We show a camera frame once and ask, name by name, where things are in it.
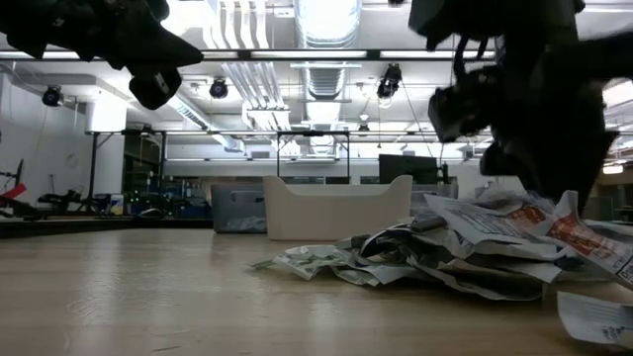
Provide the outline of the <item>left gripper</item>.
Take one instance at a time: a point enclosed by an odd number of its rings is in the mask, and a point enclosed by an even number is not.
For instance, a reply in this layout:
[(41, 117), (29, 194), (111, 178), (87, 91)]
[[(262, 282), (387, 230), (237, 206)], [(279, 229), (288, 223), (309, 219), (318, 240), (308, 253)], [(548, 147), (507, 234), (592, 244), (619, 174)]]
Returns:
[(36, 59), (54, 45), (117, 69), (201, 62), (199, 49), (163, 27), (167, 0), (145, 2), (1, 0), (1, 32), (8, 45)]

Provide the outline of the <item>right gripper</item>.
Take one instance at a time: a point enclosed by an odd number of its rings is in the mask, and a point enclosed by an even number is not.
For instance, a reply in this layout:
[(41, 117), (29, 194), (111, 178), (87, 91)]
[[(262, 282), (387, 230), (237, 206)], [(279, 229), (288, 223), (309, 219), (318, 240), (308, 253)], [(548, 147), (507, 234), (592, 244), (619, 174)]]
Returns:
[[(618, 137), (604, 124), (602, 87), (632, 75), (632, 32), (581, 40), (564, 31), (516, 30), (496, 44), (512, 117), (494, 125), (480, 173), (518, 176), (554, 202), (576, 192), (581, 213)], [(514, 148), (513, 156), (504, 148)]]

